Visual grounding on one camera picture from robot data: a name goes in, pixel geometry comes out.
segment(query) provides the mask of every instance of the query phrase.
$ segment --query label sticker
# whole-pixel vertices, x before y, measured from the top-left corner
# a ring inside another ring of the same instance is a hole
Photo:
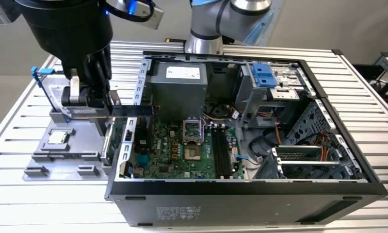
[[[200,79],[199,67],[168,67],[167,78],[172,79]]]
[[[156,213],[159,220],[192,220],[199,219],[200,206],[158,206]]]
[[[238,119],[240,112],[238,110],[235,110],[234,114],[232,114],[232,118]]]

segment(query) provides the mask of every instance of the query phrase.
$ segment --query metal plate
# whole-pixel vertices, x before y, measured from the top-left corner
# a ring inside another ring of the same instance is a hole
[[[142,54],[144,50],[182,52],[180,43],[144,43],[112,42],[112,65],[115,71],[111,88],[118,93],[124,104],[131,104],[135,90]],[[338,82],[340,87],[326,87],[331,99],[355,100],[354,97],[366,97],[375,101],[379,108],[362,111],[364,108],[338,108],[342,117],[386,118],[388,109],[368,89],[360,76],[352,70],[344,57],[335,55],[330,50],[304,50],[268,47],[226,46],[227,55],[278,57],[304,59],[311,68],[319,68],[320,80]],[[44,67],[52,67],[59,61],[49,57]],[[350,82],[342,83],[342,77]],[[347,83],[359,83],[356,88],[347,88]],[[49,108],[41,90],[32,82],[17,100],[8,116],[0,124],[0,231],[52,231],[70,232],[72,226],[80,226],[82,231],[111,232],[323,232],[335,233],[388,233],[388,197],[372,203],[366,208],[347,215],[342,220],[327,226],[239,226],[212,228],[130,228],[116,205],[104,200],[106,181],[75,182],[25,182],[21,179],[23,169],[31,160],[31,153],[36,149],[43,132],[49,124],[47,110]],[[355,119],[346,122],[376,122]],[[376,169],[379,177],[388,189],[388,128],[350,127],[348,128],[359,146],[367,155],[370,164]]]

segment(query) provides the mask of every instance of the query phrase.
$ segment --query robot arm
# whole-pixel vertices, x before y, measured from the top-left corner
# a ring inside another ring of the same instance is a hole
[[[258,44],[274,18],[271,4],[271,0],[194,0],[186,52],[222,54],[222,35]]]
[[[136,4],[147,10],[135,12]],[[186,52],[222,54],[222,35],[246,44],[258,43],[272,19],[270,7],[271,0],[194,0]],[[40,47],[61,60],[71,80],[71,86],[64,88],[63,105],[70,109],[104,109],[111,113],[112,25],[108,14],[156,29],[162,9],[152,0],[119,0],[116,7],[107,0],[0,0],[0,24],[15,21],[20,13]]]

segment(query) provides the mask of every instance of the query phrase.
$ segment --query blue clip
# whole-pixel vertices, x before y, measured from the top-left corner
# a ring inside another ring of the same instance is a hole
[[[56,71],[52,68],[43,68],[41,70],[39,70],[39,74],[40,75],[49,75],[49,74],[55,74]]]
[[[268,64],[254,63],[252,74],[256,79],[256,85],[260,87],[276,87],[278,81],[274,76],[271,66]]]
[[[239,159],[248,159],[248,156],[247,155],[236,154],[235,156]]]
[[[32,76],[33,76],[33,79],[35,79],[35,81],[36,81],[36,84],[37,84],[37,86],[43,89],[43,92],[44,92],[44,95],[45,95],[45,97],[47,97],[47,100],[49,101],[49,103],[51,103],[51,105],[52,105],[53,111],[57,112],[56,107],[55,107],[55,105],[53,105],[53,103],[52,103],[51,97],[49,97],[49,95],[47,94],[47,91],[45,91],[45,89],[44,89],[44,87],[43,87],[41,80],[40,80],[40,78],[39,78],[39,75],[41,75],[41,74],[44,74],[44,75],[47,75],[47,74],[52,74],[52,73],[55,72],[55,69],[41,69],[40,72],[37,72],[37,67],[32,67],[32,68],[31,68],[31,71],[32,71]]]

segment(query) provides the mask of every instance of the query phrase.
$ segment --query motherboard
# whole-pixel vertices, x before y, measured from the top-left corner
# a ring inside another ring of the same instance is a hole
[[[155,124],[150,153],[136,155],[135,178],[243,179],[235,129],[198,122]]]

